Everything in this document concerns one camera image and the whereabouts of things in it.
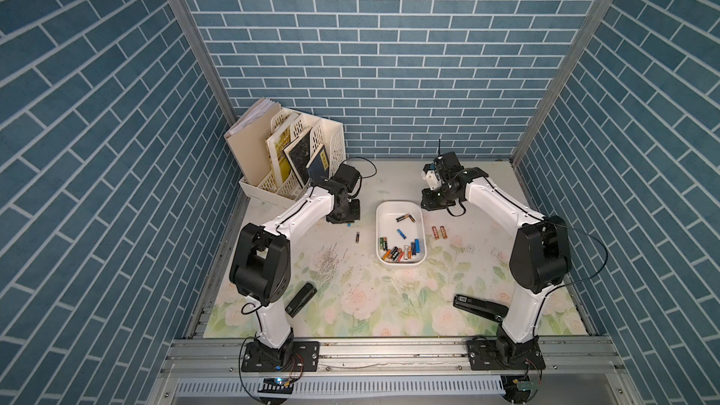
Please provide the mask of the black copper battery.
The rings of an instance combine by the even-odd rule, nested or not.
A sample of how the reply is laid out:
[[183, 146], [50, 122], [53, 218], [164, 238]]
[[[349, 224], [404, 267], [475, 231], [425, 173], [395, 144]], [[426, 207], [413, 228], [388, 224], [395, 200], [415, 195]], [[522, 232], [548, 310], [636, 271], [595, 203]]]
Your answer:
[[396, 217], [396, 222], [401, 222], [401, 221], [410, 221], [412, 223], [416, 223], [416, 219], [414, 218], [414, 216], [409, 213], [399, 216], [399, 217]]

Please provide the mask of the white plastic storage box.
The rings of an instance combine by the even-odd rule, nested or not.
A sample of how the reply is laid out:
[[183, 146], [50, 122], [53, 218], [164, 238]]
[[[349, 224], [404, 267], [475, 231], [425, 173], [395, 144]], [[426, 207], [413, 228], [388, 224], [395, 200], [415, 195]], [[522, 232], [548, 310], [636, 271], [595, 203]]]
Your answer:
[[376, 236], [383, 266], [413, 268], [427, 259], [422, 209], [414, 202], [382, 202], [376, 209]]

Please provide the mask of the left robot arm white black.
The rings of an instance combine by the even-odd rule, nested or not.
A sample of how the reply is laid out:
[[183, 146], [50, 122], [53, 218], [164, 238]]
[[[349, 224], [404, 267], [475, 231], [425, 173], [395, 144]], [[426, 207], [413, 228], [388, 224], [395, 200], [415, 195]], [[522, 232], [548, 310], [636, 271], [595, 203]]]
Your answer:
[[312, 181], [309, 189], [285, 212], [262, 224], [245, 225], [234, 246], [229, 281], [247, 298], [257, 315], [258, 343], [280, 350], [292, 340], [283, 294], [292, 277], [292, 248], [318, 221], [346, 224], [360, 218], [354, 191], [361, 174], [342, 163], [330, 178]]

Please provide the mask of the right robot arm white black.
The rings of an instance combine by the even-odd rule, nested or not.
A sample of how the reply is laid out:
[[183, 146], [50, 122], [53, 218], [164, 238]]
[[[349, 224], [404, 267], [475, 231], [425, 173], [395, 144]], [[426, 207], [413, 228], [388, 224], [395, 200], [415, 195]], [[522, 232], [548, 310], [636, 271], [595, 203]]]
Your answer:
[[566, 223], [513, 199], [483, 170], [463, 167], [453, 152], [425, 165], [423, 178], [423, 209], [448, 211], [472, 204], [515, 238], [509, 268], [516, 286], [500, 334], [516, 344], [531, 341], [547, 296], [572, 268]]

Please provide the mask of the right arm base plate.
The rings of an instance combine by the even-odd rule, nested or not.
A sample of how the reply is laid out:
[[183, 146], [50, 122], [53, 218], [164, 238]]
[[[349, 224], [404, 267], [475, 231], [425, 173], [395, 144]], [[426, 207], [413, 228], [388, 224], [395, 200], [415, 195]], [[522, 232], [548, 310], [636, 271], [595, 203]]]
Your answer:
[[538, 339], [514, 344], [477, 337], [466, 342], [473, 371], [543, 371], [546, 363]]

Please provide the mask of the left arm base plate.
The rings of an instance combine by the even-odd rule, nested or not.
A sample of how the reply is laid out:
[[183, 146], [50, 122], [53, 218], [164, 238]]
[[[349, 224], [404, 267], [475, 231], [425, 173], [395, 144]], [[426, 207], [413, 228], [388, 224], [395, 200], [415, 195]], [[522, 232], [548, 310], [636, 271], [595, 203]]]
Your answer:
[[318, 341], [291, 341], [279, 349], [270, 348], [253, 339], [240, 358], [243, 373], [315, 372], [318, 367]]

